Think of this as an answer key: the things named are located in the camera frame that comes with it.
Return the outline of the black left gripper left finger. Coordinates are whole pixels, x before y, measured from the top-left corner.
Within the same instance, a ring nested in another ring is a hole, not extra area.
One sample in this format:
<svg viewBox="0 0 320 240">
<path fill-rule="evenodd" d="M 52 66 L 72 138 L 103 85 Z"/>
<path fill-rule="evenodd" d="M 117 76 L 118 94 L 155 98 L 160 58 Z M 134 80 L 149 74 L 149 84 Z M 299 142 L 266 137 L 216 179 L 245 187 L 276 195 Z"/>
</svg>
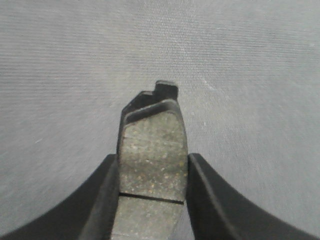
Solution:
<svg viewBox="0 0 320 240">
<path fill-rule="evenodd" d="M 109 240 L 120 193 L 117 155 L 109 154 L 84 183 L 54 208 L 2 240 Z"/>
</svg>

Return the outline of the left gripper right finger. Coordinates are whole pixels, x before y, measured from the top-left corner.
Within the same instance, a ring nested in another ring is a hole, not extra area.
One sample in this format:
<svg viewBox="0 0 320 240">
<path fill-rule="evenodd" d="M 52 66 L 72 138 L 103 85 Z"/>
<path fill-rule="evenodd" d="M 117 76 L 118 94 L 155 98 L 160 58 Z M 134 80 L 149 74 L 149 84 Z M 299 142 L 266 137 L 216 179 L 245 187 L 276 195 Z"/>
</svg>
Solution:
<svg viewBox="0 0 320 240">
<path fill-rule="evenodd" d="M 199 154 L 188 155 L 186 203 L 196 240 L 315 240 L 249 201 Z"/>
</svg>

